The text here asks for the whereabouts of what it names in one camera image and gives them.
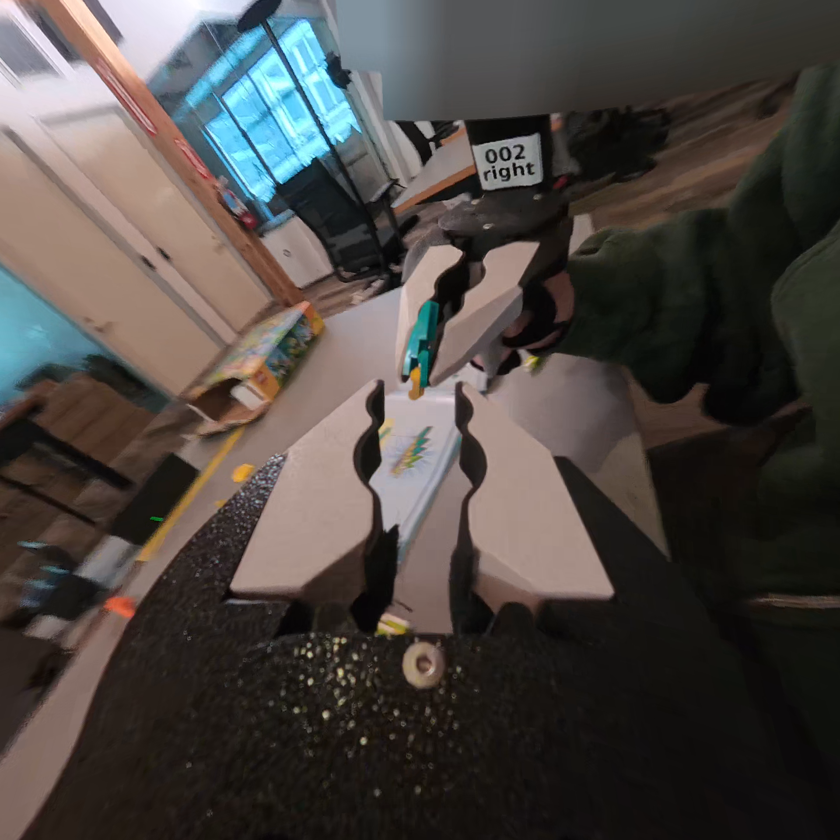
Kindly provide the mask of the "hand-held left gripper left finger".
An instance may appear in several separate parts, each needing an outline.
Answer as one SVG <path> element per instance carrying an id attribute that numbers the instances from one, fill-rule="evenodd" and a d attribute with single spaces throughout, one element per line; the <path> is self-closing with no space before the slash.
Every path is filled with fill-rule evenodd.
<path id="1" fill-rule="evenodd" d="M 376 629 L 398 555 L 371 486 L 384 420 L 384 382 L 371 380 L 290 446 L 230 582 L 236 601 L 339 607 Z"/>

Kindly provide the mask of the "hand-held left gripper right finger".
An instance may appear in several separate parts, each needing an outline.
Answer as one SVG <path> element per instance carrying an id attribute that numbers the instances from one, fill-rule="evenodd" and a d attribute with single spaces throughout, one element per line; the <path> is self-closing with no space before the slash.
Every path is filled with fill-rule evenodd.
<path id="1" fill-rule="evenodd" d="M 610 602 L 615 589 L 550 451 L 473 385 L 455 388 L 469 482 L 451 557 L 451 623 L 480 634 L 508 604 Z"/>

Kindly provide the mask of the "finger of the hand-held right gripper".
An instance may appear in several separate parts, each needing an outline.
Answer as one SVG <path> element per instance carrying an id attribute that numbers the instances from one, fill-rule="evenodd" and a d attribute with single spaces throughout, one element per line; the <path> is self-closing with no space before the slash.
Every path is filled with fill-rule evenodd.
<path id="1" fill-rule="evenodd" d="M 475 358 L 487 377 L 498 373 L 507 354 L 501 335 L 522 313 L 522 279 L 538 250 L 537 241 L 517 241 L 487 254 L 483 278 L 467 290 L 461 309 L 444 323 L 429 375 L 431 386 Z"/>
<path id="2" fill-rule="evenodd" d="M 466 294 L 466 254 L 454 245 L 431 245 L 419 258 L 411 274 L 404 273 L 403 278 L 396 322 L 396 374 L 404 382 L 400 366 L 408 335 L 422 305 L 426 301 L 435 300 L 439 305 L 439 321 L 437 349 L 429 381 L 432 384 L 445 327 L 459 310 Z"/>

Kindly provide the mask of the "teal lego piece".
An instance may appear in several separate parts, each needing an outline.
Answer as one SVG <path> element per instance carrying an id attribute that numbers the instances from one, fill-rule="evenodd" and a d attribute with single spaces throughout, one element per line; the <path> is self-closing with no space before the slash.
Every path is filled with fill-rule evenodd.
<path id="1" fill-rule="evenodd" d="M 426 301 L 409 332 L 400 366 L 402 379 L 408 383 L 408 398 L 416 401 L 429 386 L 438 344 L 439 305 Z"/>

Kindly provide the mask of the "lego instruction booklet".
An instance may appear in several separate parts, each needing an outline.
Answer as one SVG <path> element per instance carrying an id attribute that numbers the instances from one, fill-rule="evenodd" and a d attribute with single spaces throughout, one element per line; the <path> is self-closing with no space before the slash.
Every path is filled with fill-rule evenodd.
<path id="1" fill-rule="evenodd" d="M 381 503 L 383 529 L 396 529 L 401 564 L 459 452 L 455 389 L 432 388 L 415 401 L 406 391 L 393 391 L 384 407 L 381 464 L 370 485 Z"/>

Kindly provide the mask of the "colourful lego box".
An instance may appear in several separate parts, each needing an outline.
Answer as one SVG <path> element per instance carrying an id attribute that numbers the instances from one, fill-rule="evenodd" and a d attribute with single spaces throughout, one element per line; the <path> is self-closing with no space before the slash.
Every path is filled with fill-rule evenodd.
<path id="1" fill-rule="evenodd" d="M 194 435 L 213 437 L 266 414 L 324 329 L 308 301 L 246 333 L 185 396 L 199 417 Z"/>

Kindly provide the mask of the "person's right hand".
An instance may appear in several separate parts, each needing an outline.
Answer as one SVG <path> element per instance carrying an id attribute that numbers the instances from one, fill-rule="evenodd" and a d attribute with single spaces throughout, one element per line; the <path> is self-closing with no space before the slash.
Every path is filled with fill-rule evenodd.
<path id="1" fill-rule="evenodd" d="M 574 288 L 567 272 L 530 282 L 520 314 L 505 328 L 506 349 L 548 353 L 564 337 L 574 312 Z"/>

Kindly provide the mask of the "black mesh chair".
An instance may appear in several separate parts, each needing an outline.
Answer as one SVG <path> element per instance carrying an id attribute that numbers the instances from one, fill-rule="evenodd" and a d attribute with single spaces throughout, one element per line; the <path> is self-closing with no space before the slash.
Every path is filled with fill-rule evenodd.
<path id="1" fill-rule="evenodd" d="M 359 202 L 321 159 L 314 159 L 276 186 L 268 201 L 278 215 L 292 211 L 325 249 L 342 282 L 385 278 L 396 282 L 406 254 L 404 237 L 419 223 L 417 214 L 397 216 L 391 193 L 396 180 L 385 182 L 373 197 Z"/>

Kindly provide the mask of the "red fire extinguisher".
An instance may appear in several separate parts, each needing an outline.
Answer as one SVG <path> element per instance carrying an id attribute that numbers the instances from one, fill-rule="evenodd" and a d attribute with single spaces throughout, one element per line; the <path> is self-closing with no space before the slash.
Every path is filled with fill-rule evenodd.
<path id="1" fill-rule="evenodd" d="M 220 203 L 238 221 L 238 224 L 248 231 L 255 231 L 259 225 L 257 216 L 228 187 L 227 178 L 221 176 L 216 179 L 216 190 Z"/>

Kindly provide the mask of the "black floor lamp stand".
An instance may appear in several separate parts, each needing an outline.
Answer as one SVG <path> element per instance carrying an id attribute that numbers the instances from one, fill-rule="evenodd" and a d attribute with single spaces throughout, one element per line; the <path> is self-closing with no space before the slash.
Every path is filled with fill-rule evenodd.
<path id="1" fill-rule="evenodd" d="M 312 100 L 308 95 L 307 89 L 302 85 L 301 79 L 299 78 L 291 61 L 286 56 L 281 46 L 281 43 L 279 42 L 279 39 L 275 34 L 273 27 L 270 24 L 270 19 L 279 9 L 280 4 L 281 1 L 252 2 L 246 8 L 246 10 L 242 12 L 239 16 L 237 21 L 237 30 L 241 34 L 249 32 L 256 28 L 262 28 L 264 30 L 266 37 L 270 42 L 270 45 L 272 46 L 273 50 L 275 50 L 282 66 L 286 69 L 288 76 L 290 77 L 295 89 L 297 90 L 298 94 L 303 100 L 304 105 L 306 106 L 306 109 L 311 116 L 311 120 L 316 124 L 318 132 L 320 133 L 323 142 L 328 148 L 329 155 L 331 156 L 333 162 L 338 168 L 340 175 L 338 183 L 341 183 L 342 186 L 349 187 L 350 194 L 353 197 L 353 202 L 356 205 L 356 207 L 361 211 L 361 214 L 364 218 L 364 224 L 367 227 L 367 231 L 373 244 L 374 250 L 381 262 L 382 273 L 385 277 L 388 278 L 391 284 L 391 288 L 394 288 L 396 283 L 396 271 L 393 269 L 392 263 L 385 255 L 385 251 L 382 247 L 382 243 L 378 234 L 378 229 L 375 225 L 374 218 L 371 215 L 371 211 L 367 203 L 364 202 L 357 188 L 357 185 L 355 184 L 352 178 L 350 171 L 347 169 L 343 160 L 341 159 L 340 154 L 338 153 L 334 143 L 332 142 L 332 139 L 329 136 L 329 132 L 327 131 L 326 126 L 321 120 L 318 111 L 314 108 Z"/>

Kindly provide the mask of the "large window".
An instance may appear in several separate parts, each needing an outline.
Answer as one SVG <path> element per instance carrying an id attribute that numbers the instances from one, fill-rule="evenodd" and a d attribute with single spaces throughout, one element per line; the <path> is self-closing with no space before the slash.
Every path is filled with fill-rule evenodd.
<path id="1" fill-rule="evenodd" d="M 348 96 L 327 72 L 312 20 L 286 17 L 272 27 L 346 164 L 365 153 L 364 132 Z M 215 176 L 261 220 L 268 201 L 314 159 L 336 172 L 316 124 L 262 28 L 241 34 L 231 18 L 205 18 L 159 66 L 149 87 Z"/>

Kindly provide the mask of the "white double door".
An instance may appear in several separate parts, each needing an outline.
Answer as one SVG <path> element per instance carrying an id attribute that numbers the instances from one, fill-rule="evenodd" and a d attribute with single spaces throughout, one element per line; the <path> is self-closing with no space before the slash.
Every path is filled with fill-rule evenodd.
<path id="1" fill-rule="evenodd" d="M 168 396 L 273 300 L 117 106 L 2 106 L 2 267 Z"/>

